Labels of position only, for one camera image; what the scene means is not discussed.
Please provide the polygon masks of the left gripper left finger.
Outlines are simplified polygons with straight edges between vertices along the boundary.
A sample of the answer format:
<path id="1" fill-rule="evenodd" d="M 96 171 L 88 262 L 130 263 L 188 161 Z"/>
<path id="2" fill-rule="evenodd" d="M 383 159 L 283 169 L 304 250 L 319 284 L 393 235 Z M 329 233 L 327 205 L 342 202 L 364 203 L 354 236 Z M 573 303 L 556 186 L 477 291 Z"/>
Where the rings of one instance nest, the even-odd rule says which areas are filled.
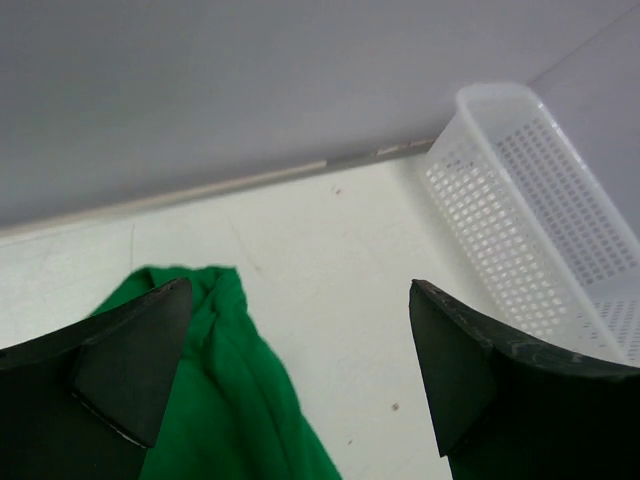
<path id="1" fill-rule="evenodd" d="M 4 479 L 136 479 L 191 321 L 185 278 L 1 351 Z"/>

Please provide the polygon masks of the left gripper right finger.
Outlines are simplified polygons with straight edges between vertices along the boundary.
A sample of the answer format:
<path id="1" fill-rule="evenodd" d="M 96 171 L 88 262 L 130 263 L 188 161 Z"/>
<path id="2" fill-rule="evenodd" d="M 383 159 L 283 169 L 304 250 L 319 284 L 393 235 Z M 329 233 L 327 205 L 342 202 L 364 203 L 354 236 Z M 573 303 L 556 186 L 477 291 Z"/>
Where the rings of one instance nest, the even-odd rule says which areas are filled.
<path id="1" fill-rule="evenodd" d="M 552 345 L 435 285 L 409 293 L 439 454 L 456 479 L 635 479 L 639 371 Z"/>

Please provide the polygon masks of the green t shirt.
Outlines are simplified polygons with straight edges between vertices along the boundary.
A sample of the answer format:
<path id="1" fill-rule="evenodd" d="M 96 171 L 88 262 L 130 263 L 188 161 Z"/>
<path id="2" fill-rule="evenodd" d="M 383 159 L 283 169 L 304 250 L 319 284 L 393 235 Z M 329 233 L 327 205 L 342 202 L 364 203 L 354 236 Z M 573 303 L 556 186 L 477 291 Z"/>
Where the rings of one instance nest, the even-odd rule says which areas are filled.
<path id="1" fill-rule="evenodd" d="M 192 319 L 143 479 L 337 479 L 281 360 L 248 312 L 230 267 L 147 266 L 97 308 L 103 313 L 173 279 L 192 287 Z"/>

